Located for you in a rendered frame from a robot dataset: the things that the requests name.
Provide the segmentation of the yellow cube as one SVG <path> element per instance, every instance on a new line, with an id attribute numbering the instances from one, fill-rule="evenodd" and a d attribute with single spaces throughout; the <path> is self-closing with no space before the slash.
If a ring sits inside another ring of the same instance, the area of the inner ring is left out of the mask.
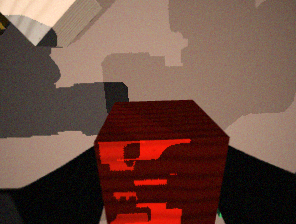
<path id="1" fill-rule="evenodd" d="M 8 23 L 8 19 L 0 12 L 0 32 L 5 27 L 5 25 Z"/>

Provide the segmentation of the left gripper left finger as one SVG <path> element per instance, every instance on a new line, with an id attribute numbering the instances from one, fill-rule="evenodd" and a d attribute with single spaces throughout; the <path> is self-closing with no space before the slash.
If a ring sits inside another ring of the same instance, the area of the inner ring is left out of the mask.
<path id="1" fill-rule="evenodd" d="M 104 203 L 94 146 L 21 188 L 0 188 L 0 224 L 99 224 Z"/>

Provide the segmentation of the red cube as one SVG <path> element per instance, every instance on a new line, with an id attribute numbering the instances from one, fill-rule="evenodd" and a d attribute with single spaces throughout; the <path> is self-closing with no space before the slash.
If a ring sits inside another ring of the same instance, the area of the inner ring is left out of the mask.
<path id="1" fill-rule="evenodd" d="M 107 224 L 215 224 L 229 140 L 193 100 L 115 102 L 94 141 Z"/>

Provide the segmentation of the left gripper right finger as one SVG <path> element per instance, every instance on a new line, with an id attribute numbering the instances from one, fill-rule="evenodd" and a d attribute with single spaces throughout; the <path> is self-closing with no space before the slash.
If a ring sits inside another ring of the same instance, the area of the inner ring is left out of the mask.
<path id="1" fill-rule="evenodd" d="M 225 224 L 296 224 L 296 174 L 229 145 L 218 209 Z"/>

